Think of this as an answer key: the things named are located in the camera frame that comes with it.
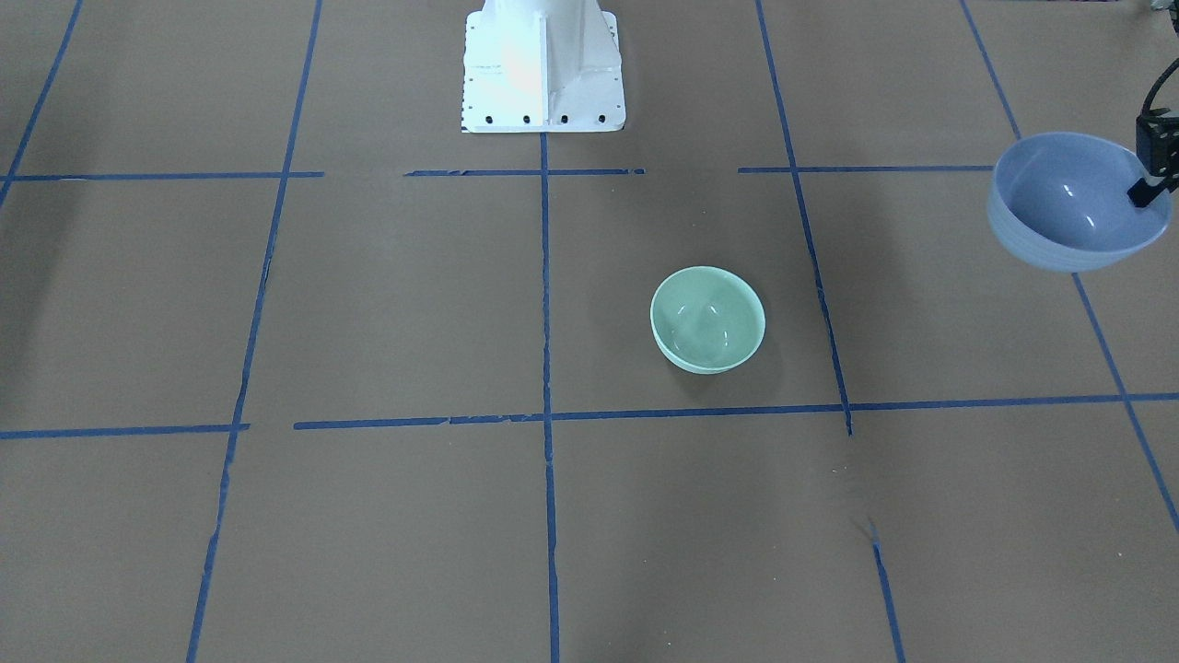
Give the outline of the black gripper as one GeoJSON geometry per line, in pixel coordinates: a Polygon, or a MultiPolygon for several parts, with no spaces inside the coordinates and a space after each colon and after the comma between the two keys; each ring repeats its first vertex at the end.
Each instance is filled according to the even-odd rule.
{"type": "Polygon", "coordinates": [[[1178,185],[1178,114],[1175,110],[1145,110],[1137,117],[1137,157],[1145,176],[1128,190],[1134,206],[1150,206],[1178,185]]]}

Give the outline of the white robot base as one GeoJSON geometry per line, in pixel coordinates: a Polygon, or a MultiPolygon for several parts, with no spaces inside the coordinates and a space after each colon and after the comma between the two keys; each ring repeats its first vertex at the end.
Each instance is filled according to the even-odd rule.
{"type": "Polygon", "coordinates": [[[618,132],[623,42],[598,1],[485,1],[465,22],[461,130],[618,132]]]}

